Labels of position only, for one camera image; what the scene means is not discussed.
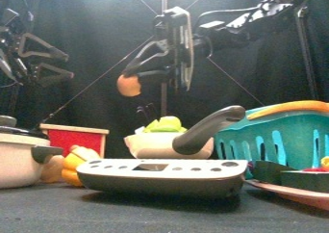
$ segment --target black handle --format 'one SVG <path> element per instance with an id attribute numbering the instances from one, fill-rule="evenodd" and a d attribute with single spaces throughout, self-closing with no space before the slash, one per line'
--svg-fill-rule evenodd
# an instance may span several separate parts
<path id="1" fill-rule="evenodd" d="M 209 137 L 245 116 L 241 106 L 225 107 L 204 117 L 180 136 L 172 140 L 173 150 L 183 155 L 200 151 Z"/>
<path id="2" fill-rule="evenodd" d="M 36 145 L 30 148 L 30 154 L 32 154 L 33 160 L 38 164 L 45 164 L 53 155 L 61 155 L 62 154 L 62 148 L 61 147 L 53 147 L 53 146 L 38 146 L 38 145 Z"/>

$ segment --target black backdrop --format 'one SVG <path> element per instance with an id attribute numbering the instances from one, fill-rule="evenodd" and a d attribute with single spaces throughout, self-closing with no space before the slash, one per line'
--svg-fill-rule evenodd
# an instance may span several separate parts
<path id="1" fill-rule="evenodd" d="M 27 4 L 36 7 L 36 1 Z M 203 12 L 248 8 L 259 1 L 168 0 L 167 7 L 187 9 L 193 23 Z M 327 3 L 311 0 L 308 4 L 314 75 L 323 101 L 329 100 Z M 161 0 L 40 0 L 33 34 L 69 54 L 68 63 L 56 65 L 74 72 L 74 79 L 44 89 L 19 87 L 13 112 L 19 127 L 32 128 L 64 105 L 46 123 L 109 129 L 105 156 L 129 157 L 122 137 L 141 125 L 136 107 L 151 102 L 159 111 L 160 90 L 159 85 L 147 86 L 140 96 L 126 98 L 118 95 L 114 81 L 136 51 L 121 59 L 149 38 L 151 21 L 160 12 Z M 212 61 L 217 66 L 205 58 L 195 60 L 189 91 L 168 89 L 167 115 L 179 117 L 184 127 L 228 105 L 251 109 L 311 99 L 292 22 L 247 47 L 215 52 Z"/>

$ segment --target red container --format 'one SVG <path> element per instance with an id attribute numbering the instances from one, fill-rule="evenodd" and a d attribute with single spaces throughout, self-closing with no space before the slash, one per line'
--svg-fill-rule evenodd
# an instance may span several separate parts
<path id="1" fill-rule="evenodd" d="M 94 150 L 98 156 L 104 158 L 108 130 L 53 124 L 41 124 L 40 128 L 49 136 L 49 145 L 64 149 L 64 157 L 69 154 L 70 146 L 78 145 Z"/>

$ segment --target table surface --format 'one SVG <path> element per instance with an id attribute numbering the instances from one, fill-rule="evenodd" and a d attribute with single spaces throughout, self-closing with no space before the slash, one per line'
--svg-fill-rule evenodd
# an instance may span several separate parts
<path id="1" fill-rule="evenodd" d="M 329 212 L 243 185 L 229 199 L 105 194 L 65 183 L 0 190 L 0 232 L 327 232 Z"/>

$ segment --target plastic laundry basket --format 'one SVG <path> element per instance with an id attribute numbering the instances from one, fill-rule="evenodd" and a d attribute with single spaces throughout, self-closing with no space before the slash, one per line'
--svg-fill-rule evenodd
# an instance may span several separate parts
<path id="1" fill-rule="evenodd" d="M 266 109 L 245 111 L 248 116 Z M 329 156 L 329 114 L 290 111 L 254 120 L 245 117 L 213 136 L 219 159 L 264 160 L 295 169 L 318 168 Z"/>

